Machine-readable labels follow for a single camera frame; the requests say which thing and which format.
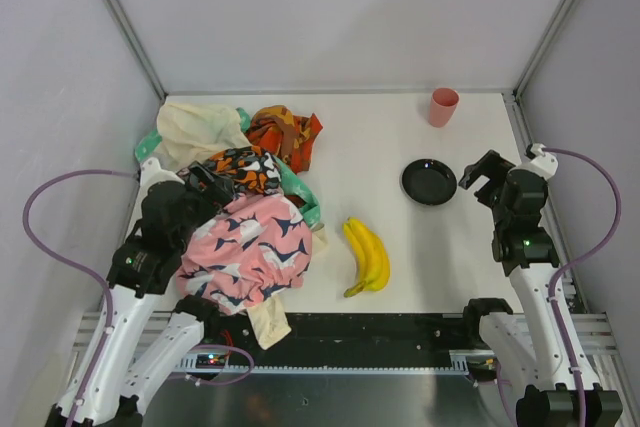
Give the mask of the mint green cloth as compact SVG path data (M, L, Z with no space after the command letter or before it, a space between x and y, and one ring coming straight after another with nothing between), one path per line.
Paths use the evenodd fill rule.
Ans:
M249 115L242 108L235 109L241 116L241 129L246 136L246 132L251 123L251 119L256 113L254 115ZM134 149L134 155L138 162L142 163L151 158L149 156L150 148L152 146L155 146L159 141L159 139L156 138L156 135L157 133L155 132L154 128L150 133L143 137L141 141L139 141L138 145ZM299 174L301 172L294 173L278 157L276 157L274 154L272 155L276 158L281 172L281 185L277 192L283 193L300 210L304 220L311 228L315 227L321 221L320 205L315 194L312 193L311 189L299 177ZM183 178L187 177L188 166L176 171L178 175Z

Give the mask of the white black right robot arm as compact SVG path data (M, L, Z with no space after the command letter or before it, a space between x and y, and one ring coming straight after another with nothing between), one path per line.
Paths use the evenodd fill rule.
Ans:
M473 342L496 358L496 384L519 394L518 426L613 426L621 418L619 393L606 389L582 348L562 285L561 265L551 236L541 225L549 180L558 168L557 150L528 147L515 165L490 150L468 165L459 185L475 192L491 210L492 254L514 289L527 328L521 330L506 300L468 302L463 319Z

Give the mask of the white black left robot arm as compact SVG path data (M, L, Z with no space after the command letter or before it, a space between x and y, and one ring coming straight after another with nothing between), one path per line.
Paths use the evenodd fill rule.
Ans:
M140 358L140 337L194 232L234 198L230 180L194 162L185 179L145 167L140 217L115 251L105 304L75 377L52 407L49 426L139 426L179 361L220 331L217 306L203 296L179 300L169 322Z

